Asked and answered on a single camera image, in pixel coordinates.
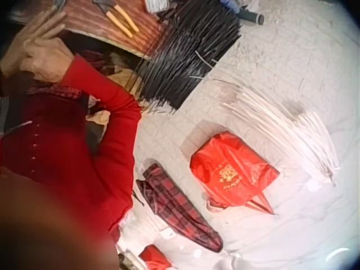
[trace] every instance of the person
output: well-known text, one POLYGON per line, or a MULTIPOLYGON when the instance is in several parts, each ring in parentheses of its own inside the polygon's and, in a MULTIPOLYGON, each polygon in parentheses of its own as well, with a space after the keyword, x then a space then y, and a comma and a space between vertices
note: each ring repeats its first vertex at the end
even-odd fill
POLYGON ((76 247, 94 246, 100 239, 109 243, 111 234, 116 251, 118 223, 132 207, 133 147, 141 111, 121 86, 55 37, 65 27, 60 24, 65 16, 54 8, 40 13, 0 60, 2 95, 16 90, 21 80, 12 78, 19 74, 31 73, 36 80, 54 84, 50 92, 27 90, 19 124, 0 139, 0 232, 6 239, 17 235, 20 243, 28 239, 20 235, 36 243, 41 239, 47 244, 40 246, 49 253, 52 243, 52 255, 57 255, 50 256, 51 263, 57 268, 49 269, 75 269, 64 263, 69 252, 59 255, 60 246, 77 250, 78 258, 92 262, 88 269, 96 269, 94 252, 88 250, 85 256, 76 247), (78 102, 82 93, 95 96, 110 112, 95 155, 85 140, 86 111, 78 102))

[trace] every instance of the sleeve cuff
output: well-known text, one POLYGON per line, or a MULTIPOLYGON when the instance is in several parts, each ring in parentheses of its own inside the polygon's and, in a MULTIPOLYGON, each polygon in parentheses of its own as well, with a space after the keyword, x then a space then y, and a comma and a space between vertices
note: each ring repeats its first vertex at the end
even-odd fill
POLYGON ((60 84, 87 92, 94 84, 104 81, 102 74, 94 69, 84 58, 76 54, 60 84))

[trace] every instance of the red long sleeve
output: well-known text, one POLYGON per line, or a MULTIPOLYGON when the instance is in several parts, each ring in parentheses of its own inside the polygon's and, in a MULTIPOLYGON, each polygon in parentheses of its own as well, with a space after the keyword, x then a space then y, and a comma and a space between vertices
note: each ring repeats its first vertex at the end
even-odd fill
POLYGON ((61 84, 95 96, 109 110, 110 120, 93 165, 98 177, 115 197, 122 196, 131 201, 133 148, 141 118, 139 105, 121 86, 101 75, 79 55, 75 56, 61 84))

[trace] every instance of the finger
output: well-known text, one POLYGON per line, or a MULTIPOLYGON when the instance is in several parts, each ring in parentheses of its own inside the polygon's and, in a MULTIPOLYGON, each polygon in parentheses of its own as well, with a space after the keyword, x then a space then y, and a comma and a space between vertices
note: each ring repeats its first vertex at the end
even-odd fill
POLYGON ((25 58, 20 64, 20 70, 35 72, 34 70, 34 59, 33 58, 25 58))
POLYGON ((24 43, 24 51, 29 56, 35 56, 40 53, 41 47, 37 45, 35 42, 27 41, 24 43))
POLYGON ((32 38, 38 38, 41 37, 46 32, 52 30, 55 25, 59 23, 64 17, 66 16, 66 13, 64 11, 56 14, 54 17, 52 17, 50 20, 45 22, 42 26, 40 26, 33 34, 31 34, 32 38))
POLYGON ((26 25, 24 30, 29 33, 35 32, 55 11, 56 6, 52 6, 49 10, 40 12, 26 25))
POLYGON ((51 46, 51 47, 57 48, 68 56, 73 55, 73 53, 68 49, 68 47, 65 45, 65 43, 60 38, 43 39, 41 37, 41 38, 35 39, 34 43, 36 43, 39 46, 51 46))
POLYGON ((60 33, 64 28, 65 28, 65 24, 60 24, 55 28, 51 29, 50 31, 46 32, 45 34, 43 34, 41 38, 43 39, 53 38, 56 35, 58 35, 58 33, 60 33))

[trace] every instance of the person's arm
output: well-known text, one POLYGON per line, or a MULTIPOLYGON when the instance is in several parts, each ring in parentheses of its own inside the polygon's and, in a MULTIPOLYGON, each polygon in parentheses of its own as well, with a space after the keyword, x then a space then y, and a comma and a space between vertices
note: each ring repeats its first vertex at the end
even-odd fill
POLYGON ((31 71, 45 82, 60 82, 99 98, 111 113, 106 133, 93 158, 100 180, 116 197, 131 202, 133 148, 140 107, 121 86, 97 72, 80 56, 75 57, 59 38, 36 39, 27 43, 29 58, 20 69, 31 71))
POLYGON ((110 112, 107 130, 93 158, 94 168, 103 182, 110 185, 111 191, 116 190, 118 194, 131 198, 133 148, 141 118, 138 103, 121 86, 101 75, 79 55, 75 56, 60 83, 95 96, 110 112))

